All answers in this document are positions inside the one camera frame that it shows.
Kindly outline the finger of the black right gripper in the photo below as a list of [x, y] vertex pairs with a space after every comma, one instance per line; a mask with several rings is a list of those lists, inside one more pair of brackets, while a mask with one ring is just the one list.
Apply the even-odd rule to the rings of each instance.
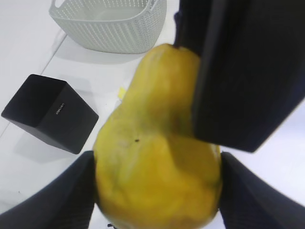
[[174, 15], [175, 48], [186, 48], [204, 56], [212, 29], [213, 0], [181, 0]]
[[304, 97], [304, 1], [214, 0], [193, 101], [195, 136], [254, 152]]

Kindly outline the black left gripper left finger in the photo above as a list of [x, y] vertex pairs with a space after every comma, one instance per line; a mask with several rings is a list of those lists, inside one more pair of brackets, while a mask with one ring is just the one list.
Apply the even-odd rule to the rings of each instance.
[[84, 152], [38, 193], [0, 215], [2, 229], [87, 229], [94, 208], [95, 165]]

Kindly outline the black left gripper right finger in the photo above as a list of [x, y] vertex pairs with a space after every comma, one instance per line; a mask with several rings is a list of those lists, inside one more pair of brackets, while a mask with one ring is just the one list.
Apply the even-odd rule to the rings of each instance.
[[303, 229], [305, 208], [223, 152], [219, 210], [227, 229]]

